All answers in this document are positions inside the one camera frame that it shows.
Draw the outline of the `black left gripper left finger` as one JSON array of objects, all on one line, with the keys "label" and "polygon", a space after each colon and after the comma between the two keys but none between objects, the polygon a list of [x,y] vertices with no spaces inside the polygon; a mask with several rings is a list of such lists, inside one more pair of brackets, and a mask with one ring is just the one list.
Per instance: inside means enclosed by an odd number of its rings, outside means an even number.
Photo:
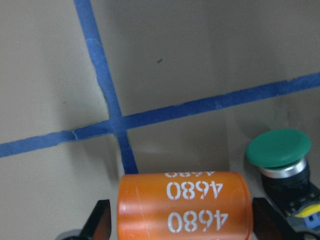
[{"label": "black left gripper left finger", "polygon": [[83,228],[62,233],[57,240],[109,240],[112,233],[110,200],[98,200]]}]

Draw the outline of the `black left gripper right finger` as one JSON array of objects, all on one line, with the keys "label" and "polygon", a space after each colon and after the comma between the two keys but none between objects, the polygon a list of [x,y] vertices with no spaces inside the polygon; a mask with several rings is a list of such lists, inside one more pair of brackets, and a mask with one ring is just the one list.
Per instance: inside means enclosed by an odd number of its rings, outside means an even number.
[{"label": "black left gripper right finger", "polygon": [[267,199],[254,197],[253,232],[258,240],[309,240],[307,231],[295,231]]}]

